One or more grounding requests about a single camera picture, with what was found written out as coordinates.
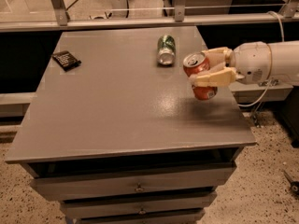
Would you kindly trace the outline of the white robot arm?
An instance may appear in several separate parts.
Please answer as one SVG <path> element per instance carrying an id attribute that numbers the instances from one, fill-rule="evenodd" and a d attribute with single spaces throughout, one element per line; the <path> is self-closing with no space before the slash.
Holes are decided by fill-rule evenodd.
<path id="1" fill-rule="evenodd" d="M 299 41 L 244 43 L 204 50 L 210 68 L 196 72 L 189 81 L 195 87 L 227 87 L 238 81 L 257 84 L 270 78 L 297 85 L 299 83 Z"/>

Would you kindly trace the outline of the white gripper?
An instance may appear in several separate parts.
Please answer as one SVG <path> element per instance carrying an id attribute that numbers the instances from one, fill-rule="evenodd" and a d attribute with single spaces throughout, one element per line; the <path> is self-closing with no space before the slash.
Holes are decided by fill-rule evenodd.
<path id="1" fill-rule="evenodd" d="M 234 50 L 227 47 L 206 49 L 203 53 L 211 68 L 189 77 L 195 87 L 227 87 L 235 81 L 256 84 L 270 76 L 272 52 L 264 42 L 244 43 Z"/>

